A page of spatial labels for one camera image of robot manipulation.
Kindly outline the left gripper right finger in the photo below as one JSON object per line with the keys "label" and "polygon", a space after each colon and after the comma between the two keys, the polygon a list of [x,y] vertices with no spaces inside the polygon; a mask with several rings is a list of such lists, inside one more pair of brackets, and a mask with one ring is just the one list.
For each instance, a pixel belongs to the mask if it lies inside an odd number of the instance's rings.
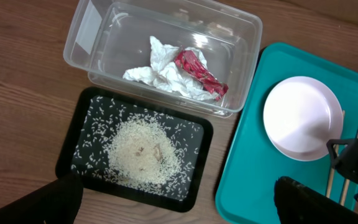
{"label": "left gripper right finger", "polygon": [[358,224],[358,214],[290,177],[275,182],[274,204],[282,224]]}

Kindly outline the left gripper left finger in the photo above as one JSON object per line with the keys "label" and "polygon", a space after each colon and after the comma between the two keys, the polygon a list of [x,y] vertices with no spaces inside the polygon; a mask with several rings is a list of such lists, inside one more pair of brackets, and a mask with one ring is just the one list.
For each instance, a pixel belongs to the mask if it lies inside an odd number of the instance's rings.
{"label": "left gripper left finger", "polygon": [[83,189],[80,177],[68,174],[0,208],[0,223],[73,223]]}

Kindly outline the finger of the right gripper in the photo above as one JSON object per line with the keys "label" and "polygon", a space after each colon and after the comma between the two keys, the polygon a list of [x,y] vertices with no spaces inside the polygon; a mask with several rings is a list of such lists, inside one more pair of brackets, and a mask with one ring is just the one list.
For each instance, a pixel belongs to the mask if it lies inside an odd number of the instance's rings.
{"label": "finger of the right gripper", "polygon": [[358,139],[330,139],[326,146],[331,167],[358,184]]}

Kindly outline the large white plate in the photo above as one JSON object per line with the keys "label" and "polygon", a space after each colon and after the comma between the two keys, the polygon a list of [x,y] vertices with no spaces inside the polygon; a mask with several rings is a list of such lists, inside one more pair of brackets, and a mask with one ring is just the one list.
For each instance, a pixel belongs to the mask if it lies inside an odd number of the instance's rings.
{"label": "large white plate", "polygon": [[324,83],[297,76],[279,82],[270,91],[263,122],[278,151],[309,162],[329,154],[326,143],[341,137],[344,115],[336,95]]}

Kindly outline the pile of white rice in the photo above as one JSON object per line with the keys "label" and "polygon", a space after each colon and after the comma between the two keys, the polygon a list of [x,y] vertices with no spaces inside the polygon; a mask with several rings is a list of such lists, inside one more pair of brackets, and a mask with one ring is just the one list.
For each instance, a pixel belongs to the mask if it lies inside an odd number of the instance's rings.
{"label": "pile of white rice", "polygon": [[188,196],[202,125],[97,95],[90,101],[71,170],[182,201]]}

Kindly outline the white napkin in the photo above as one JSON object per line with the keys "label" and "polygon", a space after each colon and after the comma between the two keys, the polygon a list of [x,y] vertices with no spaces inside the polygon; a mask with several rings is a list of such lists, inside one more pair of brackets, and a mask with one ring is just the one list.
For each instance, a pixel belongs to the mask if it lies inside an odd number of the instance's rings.
{"label": "white napkin", "polygon": [[217,93],[206,91],[198,80],[189,73],[178,68],[174,58],[181,50],[169,44],[162,44],[156,37],[150,37],[150,66],[128,69],[123,79],[142,82],[148,86],[169,93],[178,93],[193,100],[215,100]]}

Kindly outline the red snack wrapper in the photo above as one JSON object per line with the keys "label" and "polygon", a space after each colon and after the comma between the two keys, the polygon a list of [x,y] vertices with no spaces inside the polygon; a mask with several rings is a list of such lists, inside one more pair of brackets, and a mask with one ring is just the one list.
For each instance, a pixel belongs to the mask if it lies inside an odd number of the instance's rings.
{"label": "red snack wrapper", "polygon": [[216,101],[219,101],[227,93],[228,86],[216,79],[192,50],[181,49],[175,57],[174,62],[178,67],[198,80],[206,91],[215,95]]}

